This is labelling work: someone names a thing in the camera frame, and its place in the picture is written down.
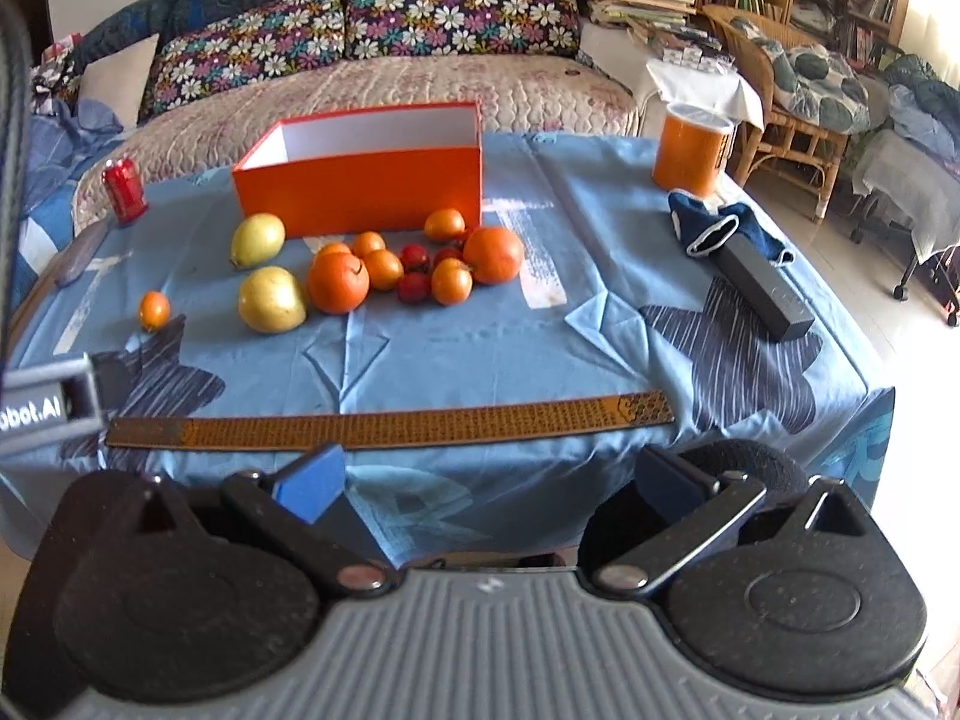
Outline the blue tablecloth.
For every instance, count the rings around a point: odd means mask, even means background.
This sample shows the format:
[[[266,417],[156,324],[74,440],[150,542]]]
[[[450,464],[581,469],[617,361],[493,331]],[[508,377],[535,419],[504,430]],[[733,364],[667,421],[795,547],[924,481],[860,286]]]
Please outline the blue tablecloth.
[[[228,260],[235,188],[226,169],[210,169],[152,185],[148,213],[109,234],[41,310],[14,362],[120,359],[135,379],[130,416],[438,410],[649,390],[669,400],[674,421],[652,429],[352,455],[350,499],[398,564],[573,544],[647,444],[755,439],[875,496],[892,381],[807,260],[784,275],[814,325],[773,341],[718,270],[675,239],[651,142],[498,133],[483,146],[483,218],[526,246],[511,283],[454,307],[376,294],[351,316],[252,332]],[[171,302],[155,333],[139,321],[148,291]]]

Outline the large orange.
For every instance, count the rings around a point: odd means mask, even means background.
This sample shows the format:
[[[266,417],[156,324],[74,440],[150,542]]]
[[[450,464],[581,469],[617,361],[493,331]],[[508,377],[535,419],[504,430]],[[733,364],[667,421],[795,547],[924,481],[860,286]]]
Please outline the large orange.
[[[331,316],[350,314],[370,292],[370,273],[352,252],[317,254],[308,273],[308,296],[313,306]]]
[[[501,226],[477,227],[462,249],[462,259],[472,270],[473,279],[483,284],[514,280],[525,258],[523,239]]]

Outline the red cherry tomato right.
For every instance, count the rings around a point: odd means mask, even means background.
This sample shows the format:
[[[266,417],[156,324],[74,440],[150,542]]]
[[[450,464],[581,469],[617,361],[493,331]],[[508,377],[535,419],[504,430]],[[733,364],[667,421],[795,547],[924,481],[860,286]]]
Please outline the red cherry tomato right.
[[[460,262],[462,260],[462,250],[457,249],[457,247],[443,247],[443,249],[439,249],[433,257],[433,268],[438,268],[438,266],[446,260]]]

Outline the grey glasses case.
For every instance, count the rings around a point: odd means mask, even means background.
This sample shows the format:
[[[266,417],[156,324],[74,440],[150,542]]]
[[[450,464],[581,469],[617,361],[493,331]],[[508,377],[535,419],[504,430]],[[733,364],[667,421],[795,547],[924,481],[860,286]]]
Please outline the grey glasses case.
[[[109,231],[109,221],[96,221],[85,227],[70,245],[60,252],[57,265],[53,269],[53,284],[57,288],[65,288],[82,276]]]

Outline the white pillow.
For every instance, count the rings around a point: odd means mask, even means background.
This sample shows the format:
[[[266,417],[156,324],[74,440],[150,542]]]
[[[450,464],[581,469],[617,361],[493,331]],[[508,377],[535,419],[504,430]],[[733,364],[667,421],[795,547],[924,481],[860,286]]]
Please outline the white pillow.
[[[153,34],[89,64],[78,99],[106,106],[125,130],[135,127],[159,40],[160,36]]]

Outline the orange cardboard box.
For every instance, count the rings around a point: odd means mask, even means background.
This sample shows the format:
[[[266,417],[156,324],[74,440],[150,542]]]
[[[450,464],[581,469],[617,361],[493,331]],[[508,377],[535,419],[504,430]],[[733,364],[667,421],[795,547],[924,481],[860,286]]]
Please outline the orange cardboard box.
[[[449,208],[477,226],[482,179],[473,103],[281,119],[233,167],[242,213],[278,216],[290,238],[415,231]]]

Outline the small tangerine back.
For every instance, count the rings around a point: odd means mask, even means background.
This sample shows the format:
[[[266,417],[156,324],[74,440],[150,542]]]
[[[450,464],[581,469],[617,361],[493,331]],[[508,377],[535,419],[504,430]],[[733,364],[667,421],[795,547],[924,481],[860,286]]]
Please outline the small tangerine back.
[[[356,234],[352,240],[352,252],[359,259],[374,254],[378,250],[386,250],[387,244],[379,232],[364,231]]]

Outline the quilted sofa cover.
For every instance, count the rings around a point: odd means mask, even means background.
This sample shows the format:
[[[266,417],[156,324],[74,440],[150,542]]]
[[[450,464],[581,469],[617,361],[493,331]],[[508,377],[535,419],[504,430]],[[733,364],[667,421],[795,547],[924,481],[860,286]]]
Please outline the quilted sofa cover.
[[[281,119],[370,107],[473,103],[485,132],[625,135],[640,106],[619,83],[551,55],[439,55],[342,60],[176,107],[107,153],[130,158],[145,185],[233,167]]]

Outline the lone small tangerine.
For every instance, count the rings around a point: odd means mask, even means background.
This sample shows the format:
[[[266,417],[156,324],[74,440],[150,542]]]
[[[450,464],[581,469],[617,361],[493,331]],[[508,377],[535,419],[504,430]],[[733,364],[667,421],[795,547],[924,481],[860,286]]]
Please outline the lone small tangerine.
[[[139,321],[143,330],[155,333],[163,330],[171,319],[171,302],[160,291],[143,294],[139,305]]]

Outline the small tangerine by box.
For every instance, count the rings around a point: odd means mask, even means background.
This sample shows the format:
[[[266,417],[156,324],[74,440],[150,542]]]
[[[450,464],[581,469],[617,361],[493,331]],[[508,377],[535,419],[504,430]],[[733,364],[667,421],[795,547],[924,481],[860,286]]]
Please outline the small tangerine by box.
[[[423,234],[435,244],[447,244],[459,239],[467,231],[466,218],[455,208],[441,208],[428,216]]]

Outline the red cherry tomato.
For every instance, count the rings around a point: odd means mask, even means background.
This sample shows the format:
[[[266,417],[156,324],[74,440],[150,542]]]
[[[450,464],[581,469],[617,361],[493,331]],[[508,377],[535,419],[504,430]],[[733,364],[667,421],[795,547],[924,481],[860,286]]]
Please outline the red cherry tomato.
[[[431,298],[431,277],[421,271],[410,271],[395,285],[398,300],[404,304],[420,304]]]
[[[457,249],[457,247],[443,247],[443,249],[439,249],[433,257],[433,268],[438,268],[438,266],[446,260],[460,262],[462,260],[462,250]]]
[[[407,244],[400,250],[400,261],[405,273],[428,273],[431,270],[431,255],[423,245]]]

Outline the left floral cushion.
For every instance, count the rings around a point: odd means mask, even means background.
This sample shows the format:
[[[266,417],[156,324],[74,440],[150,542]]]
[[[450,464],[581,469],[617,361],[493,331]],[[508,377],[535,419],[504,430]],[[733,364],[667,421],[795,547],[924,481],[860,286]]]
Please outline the left floral cushion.
[[[172,37],[156,52],[140,119],[335,64],[345,52],[340,0],[277,0],[197,31]]]

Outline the floral cushion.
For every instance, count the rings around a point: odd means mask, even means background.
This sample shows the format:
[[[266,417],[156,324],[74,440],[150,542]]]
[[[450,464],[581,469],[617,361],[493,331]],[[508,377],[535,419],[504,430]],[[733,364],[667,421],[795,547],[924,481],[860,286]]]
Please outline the floral cushion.
[[[335,64],[345,52],[340,0],[277,0],[197,31],[172,37],[156,52],[140,119]]]
[[[356,60],[428,55],[558,55],[581,44],[576,0],[348,0]]]

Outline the dark blue cloth pouch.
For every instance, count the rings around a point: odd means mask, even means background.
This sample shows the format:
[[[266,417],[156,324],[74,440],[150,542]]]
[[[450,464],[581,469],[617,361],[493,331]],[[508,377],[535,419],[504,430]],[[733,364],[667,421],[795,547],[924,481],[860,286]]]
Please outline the dark blue cloth pouch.
[[[755,211],[745,203],[709,210],[702,199],[683,190],[667,193],[667,203],[675,239],[692,259],[715,255],[737,234],[742,234],[771,265],[789,265],[796,258],[781,239],[761,226]]]

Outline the red soda can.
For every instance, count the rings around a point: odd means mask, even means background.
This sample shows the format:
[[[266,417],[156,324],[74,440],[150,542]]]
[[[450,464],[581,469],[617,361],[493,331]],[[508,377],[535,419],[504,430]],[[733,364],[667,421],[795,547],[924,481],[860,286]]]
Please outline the red soda can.
[[[142,177],[130,158],[107,160],[101,171],[101,182],[109,195],[117,223],[121,226],[135,223],[148,211]]]

